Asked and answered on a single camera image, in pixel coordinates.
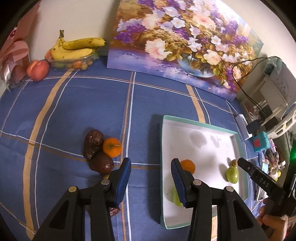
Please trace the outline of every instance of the floral painting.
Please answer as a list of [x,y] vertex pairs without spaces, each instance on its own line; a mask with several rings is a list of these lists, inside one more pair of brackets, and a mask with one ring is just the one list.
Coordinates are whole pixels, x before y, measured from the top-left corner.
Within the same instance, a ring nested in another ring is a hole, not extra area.
[[177,80],[231,101],[262,46],[220,0],[121,0],[107,66]]

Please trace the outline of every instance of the white wall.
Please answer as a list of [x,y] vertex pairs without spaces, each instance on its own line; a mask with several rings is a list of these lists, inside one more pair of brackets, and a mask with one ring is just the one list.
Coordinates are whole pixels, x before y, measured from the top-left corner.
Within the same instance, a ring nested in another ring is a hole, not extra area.
[[[110,31],[120,0],[42,0],[38,16],[27,42],[31,59],[43,59],[55,43],[59,29],[65,40],[103,37],[110,41]],[[237,12],[260,37],[261,56],[279,56],[296,76],[296,43],[279,18],[260,0],[223,0]],[[107,55],[107,47],[102,51]],[[244,85],[248,92],[262,78],[258,67]]]

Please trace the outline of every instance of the banana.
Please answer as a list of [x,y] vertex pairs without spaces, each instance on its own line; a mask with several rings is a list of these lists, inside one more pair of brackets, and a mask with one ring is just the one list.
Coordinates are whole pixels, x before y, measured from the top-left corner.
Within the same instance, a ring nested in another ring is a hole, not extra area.
[[55,60],[64,60],[64,59],[78,59],[90,55],[93,50],[90,48],[83,48],[78,50],[66,50],[63,48],[64,43],[64,31],[60,30],[59,38],[57,39],[56,44],[52,48],[52,57]]
[[63,48],[68,50],[82,49],[82,48],[98,48],[105,45],[105,40],[102,38],[85,38],[73,41],[64,41]]

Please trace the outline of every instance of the screw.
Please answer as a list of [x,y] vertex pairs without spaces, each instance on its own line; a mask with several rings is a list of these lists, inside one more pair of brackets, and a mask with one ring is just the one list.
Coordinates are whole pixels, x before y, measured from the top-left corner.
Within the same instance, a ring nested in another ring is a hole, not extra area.
[[108,185],[110,183],[110,181],[108,180],[108,179],[103,179],[102,181],[101,181],[101,184],[102,185]]
[[77,187],[75,186],[69,187],[68,189],[69,192],[75,192],[76,190],[77,190]]
[[196,186],[200,186],[202,184],[202,182],[201,182],[201,180],[195,179],[193,181],[193,184],[196,185]]
[[228,192],[233,192],[233,191],[234,191],[234,189],[233,189],[232,186],[227,186],[227,187],[226,187],[226,190],[227,190]]

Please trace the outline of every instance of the tangerine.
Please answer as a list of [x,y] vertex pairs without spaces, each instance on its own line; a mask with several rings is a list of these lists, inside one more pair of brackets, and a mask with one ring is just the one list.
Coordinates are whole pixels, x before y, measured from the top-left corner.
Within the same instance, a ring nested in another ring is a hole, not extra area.
[[193,163],[193,161],[186,159],[186,160],[180,161],[180,164],[183,170],[189,171],[191,172],[191,174],[195,172],[195,164]]
[[121,154],[122,147],[119,140],[116,138],[108,138],[104,140],[103,143],[103,152],[109,155],[110,157],[117,157]]

